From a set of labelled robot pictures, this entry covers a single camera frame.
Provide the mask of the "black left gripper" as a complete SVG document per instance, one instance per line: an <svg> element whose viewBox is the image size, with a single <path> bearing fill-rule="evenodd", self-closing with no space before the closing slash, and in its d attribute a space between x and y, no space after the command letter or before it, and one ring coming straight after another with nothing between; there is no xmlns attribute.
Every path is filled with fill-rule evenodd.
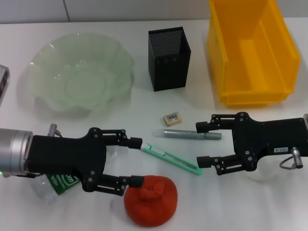
<svg viewBox="0 0 308 231"><path fill-rule="evenodd" d="M106 146L140 149L142 138L128 137L125 129L90 128L81 138L35 135L26 166L28 172L73 175L82 182L85 192L102 192L123 196L126 187L141 188L144 176L112 176L103 174Z"/></svg>

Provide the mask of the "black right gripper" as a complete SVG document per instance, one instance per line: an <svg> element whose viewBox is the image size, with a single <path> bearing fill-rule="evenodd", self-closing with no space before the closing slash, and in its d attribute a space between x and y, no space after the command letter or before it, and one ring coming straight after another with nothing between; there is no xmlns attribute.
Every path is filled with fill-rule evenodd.
<svg viewBox="0 0 308 231"><path fill-rule="evenodd" d="M213 114L209 122L197 122L197 133L231 130L235 155L199 156L199 168L214 167L217 175L254 171L258 161L270 155L291 154L295 167L308 155L308 126L304 118L255 121L248 113Z"/></svg>

